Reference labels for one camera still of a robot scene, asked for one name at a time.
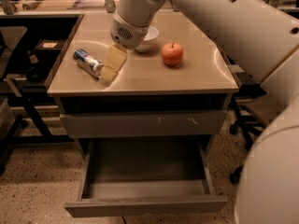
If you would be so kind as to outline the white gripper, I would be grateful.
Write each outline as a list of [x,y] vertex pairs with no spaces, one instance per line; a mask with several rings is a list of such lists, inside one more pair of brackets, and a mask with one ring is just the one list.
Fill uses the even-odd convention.
[[113,44],[108,47],[99,82],[109,86],[122,69],[127,59],[127,49],[135,49],[144,40],[149,27],[137,27],[121,18],[118,12],[113,15],[110,35]]

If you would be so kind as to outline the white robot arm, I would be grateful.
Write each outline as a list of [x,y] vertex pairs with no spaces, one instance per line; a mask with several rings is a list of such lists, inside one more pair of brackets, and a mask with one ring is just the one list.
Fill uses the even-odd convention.
[[252,146],[235,199],[235,224],[299,224],[298,20],[259,0],[119,0],[110,30],[134,49],[170,1],[278,103]]

